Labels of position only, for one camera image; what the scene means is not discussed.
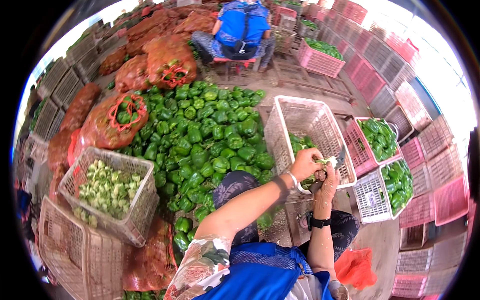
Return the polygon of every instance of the red stool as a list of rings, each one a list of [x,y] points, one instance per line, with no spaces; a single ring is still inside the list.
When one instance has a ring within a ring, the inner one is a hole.
[[[214,62],[224,62],[225,63],[225,83],[223,84],[232,84],[232,83],[229,83],[231,82],[229,80],[229,73],[230,73],[230,68],[232,66],[232,63],[243,63],[243,67],[245,68],[248,68],[249,64],[250,63],[255,63],[257,61],[257,59],[249,59],[249,60],[231,60],[231,59],[228,59],[228,58],[214,58],[213,59]],[[236,85],[248,85],[248,83],[245,83],[241,80],[241,68],[242,68],[242,65],[236,65],[236,70],[237,70],[237,76],[239,77],[238,80],[235,80],[235,84]]]

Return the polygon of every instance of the black wristwatch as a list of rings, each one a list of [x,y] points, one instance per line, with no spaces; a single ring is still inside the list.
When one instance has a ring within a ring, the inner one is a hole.
[[[313,227],[323,228],[324,226],[329,226],[332,223],[332,219],[327,220],[317,220],[313,217],[313,212],[307,212],[307,225],[308,231],[312,230]]]

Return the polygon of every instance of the wooden pallet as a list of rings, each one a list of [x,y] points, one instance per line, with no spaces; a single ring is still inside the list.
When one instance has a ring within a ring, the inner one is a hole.
[[[326,76],[301,67],[295,56],[291,53],[276,53],[272,57],[272,63],[278,76],[278,87],[283,87],[284,84],[306,86],[321,90],[323,92],[329,92],[342,96],[346,98],[350,104],[355,101],[355,96],[352,94],[352,91],[350,91],[343,80],[339,78],[332,78],[330,76]]]

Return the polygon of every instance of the blue apron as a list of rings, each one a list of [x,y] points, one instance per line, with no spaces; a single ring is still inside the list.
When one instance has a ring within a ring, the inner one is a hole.
[[[312,274],[298,247],[284,248],[274,243],[247,243],[232,249],[230,274],[221,284],[195,300],[248,299],[283,300],[301,274]],[[313,274],[322,285],[322,300],[333,300],[328,283],[330,273]]]

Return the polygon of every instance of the patterned pants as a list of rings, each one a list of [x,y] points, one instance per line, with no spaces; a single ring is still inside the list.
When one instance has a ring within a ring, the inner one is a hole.
[[[222,183],[213,192],[215,208],[218,209],[228,200],[241,193],[254,189],[260,184],[257,179],[245,171],[233,171],[223,178]],[[332,242],[334,248],[334,261],[352,243],[359,231],[359,222],[355,216],[339,210],[332,210]],[[258,242],[257,222],[254,221],[237,233],[232,242],[232,248],[241,244]],[[307,256],[309,242],[299,246],[305,257]]]
[[[215,37],[212,34],[199,30],[192,34],[191,40],[204,63],[211,62],[213,58],[219,57],[219,55],[212,48],[212,42],[214,39]],[[260,66],[266,67],[275,50],[275,36],[270,35],[269,38],[262,39],[258,47],[260,49],[257,51],[255,58],[261,57],[262,60],[260,61]]]

